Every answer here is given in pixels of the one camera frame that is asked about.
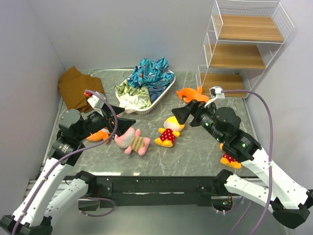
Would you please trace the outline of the yellow plush red dotted dress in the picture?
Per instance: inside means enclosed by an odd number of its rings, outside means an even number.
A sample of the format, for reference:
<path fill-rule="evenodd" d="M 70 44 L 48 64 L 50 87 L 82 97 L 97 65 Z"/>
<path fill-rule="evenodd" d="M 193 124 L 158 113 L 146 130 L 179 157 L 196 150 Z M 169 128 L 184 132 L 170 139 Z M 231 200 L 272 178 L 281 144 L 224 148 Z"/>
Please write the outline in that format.
<path fill-rule="evenodd" d="M 155 139 L 155 143 L 163 147 L 172 147 L 184 127 L 185 125 L 179 124 L 175 116 L 167 118 L 163 123 L 163 128 L 158 129 L 160 137 Z"/>

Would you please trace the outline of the pink pig plush striped shirt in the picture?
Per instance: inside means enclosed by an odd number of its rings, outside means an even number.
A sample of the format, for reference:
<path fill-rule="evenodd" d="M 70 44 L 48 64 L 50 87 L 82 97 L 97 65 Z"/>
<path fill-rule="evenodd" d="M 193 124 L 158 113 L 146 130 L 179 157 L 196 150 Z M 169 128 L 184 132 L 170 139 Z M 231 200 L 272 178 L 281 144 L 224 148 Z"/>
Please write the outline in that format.
<path fill-rule="evenodd" d="M 125 154 L 130 155 L 134 151 L 139 156 L 144 156 L 151 140 L 141 136 L 140 129 L 130 127 L 123 135 L 115 135 L 114 141 L 119 148 L 125 149 Z"/>

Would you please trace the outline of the orange fox plush toy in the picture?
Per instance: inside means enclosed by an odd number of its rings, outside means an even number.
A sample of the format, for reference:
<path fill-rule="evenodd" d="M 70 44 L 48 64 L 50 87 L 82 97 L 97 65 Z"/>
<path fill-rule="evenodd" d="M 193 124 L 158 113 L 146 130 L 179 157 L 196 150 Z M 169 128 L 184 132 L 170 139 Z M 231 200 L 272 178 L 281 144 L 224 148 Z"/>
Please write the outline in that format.
<path fill-rule="evenodd" d="M 96 142 L 96 141 L 104 141 L 106 140 L 110 135 L 110 132 L 108 129 L 103 128 L 99 130 L 98 132 L 91 134 L 89 137 L 87 137 L 88 141 Z"/>

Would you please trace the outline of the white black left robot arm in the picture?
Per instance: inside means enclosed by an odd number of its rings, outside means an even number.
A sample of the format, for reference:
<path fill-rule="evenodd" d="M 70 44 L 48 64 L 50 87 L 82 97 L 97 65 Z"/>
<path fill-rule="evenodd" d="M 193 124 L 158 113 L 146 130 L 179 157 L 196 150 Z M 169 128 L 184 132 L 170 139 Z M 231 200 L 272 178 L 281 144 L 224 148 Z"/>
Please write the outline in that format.
<path fill-rule="evenodd" d="M 56 198 L 53 197 L 62 180 L 88 148 L 82 141 L 97 131 L 108 128 L 112 139 L 124 134 L 136 120 L 120 118 L 123 108 L 105 105 L 84 119 L 78 110 L 68 110 L 59 123 L 57 140 L 53 143 L 44 168 L 30 193 L 12 215 L 5 215 L 0 226 L 10 235 L 49 235 L 57 219 L 83 196 L 99 194 L 97 177 L 80 171 Z"/>

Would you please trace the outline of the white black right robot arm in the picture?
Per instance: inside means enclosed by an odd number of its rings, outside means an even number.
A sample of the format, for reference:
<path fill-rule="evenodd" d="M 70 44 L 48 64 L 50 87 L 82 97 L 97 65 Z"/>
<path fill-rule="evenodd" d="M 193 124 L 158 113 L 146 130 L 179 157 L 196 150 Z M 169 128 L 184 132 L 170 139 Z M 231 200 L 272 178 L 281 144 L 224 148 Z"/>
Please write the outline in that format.
<path fill-rule="evenodd" d="M 310 215 L 313 191 L 300 186 L 275 162 L 250 134 L 240 129 L 241 119 L 230 107 L 217 108 L 215 103 L 192 100 L 184 107 L 172 109 L 179 124 L 193 116 L 190 126 L 202 126 L 223 151 L 253 172 L 266 186 L 263 188 L 223 169 L 214 179 L 217 194 L 241 195 L 264 207 L 282 225 L 295 229 Z"/>

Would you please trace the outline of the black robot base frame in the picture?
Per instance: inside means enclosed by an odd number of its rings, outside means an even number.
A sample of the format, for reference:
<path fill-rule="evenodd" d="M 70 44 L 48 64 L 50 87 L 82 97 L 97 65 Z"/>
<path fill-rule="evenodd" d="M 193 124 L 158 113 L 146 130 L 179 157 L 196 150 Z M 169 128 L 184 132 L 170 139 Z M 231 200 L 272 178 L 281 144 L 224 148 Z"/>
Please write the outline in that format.
<path fill-rule="evenodd" d="M 97 201 L 96 196 L 109 198 L 118 207 L 197 205 L 208 207 L 212 199 L 238 198 L 229 193 L 212 176 L 97 176 L 98 188 L 92 199 L 81 198 L 83 211 L 110 208 L 110 202 Z"/>

